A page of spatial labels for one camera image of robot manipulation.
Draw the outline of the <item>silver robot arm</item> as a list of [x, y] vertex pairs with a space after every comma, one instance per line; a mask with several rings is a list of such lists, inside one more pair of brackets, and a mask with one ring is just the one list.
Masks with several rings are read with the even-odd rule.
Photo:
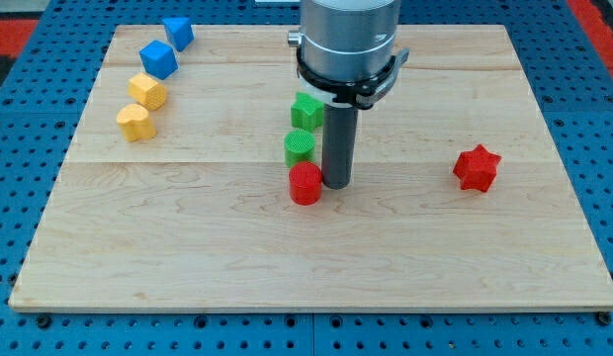
[[365, 80], [391, 60], [399, 10], [399, 0], [302, 0], [288, 45], [320, 77]]

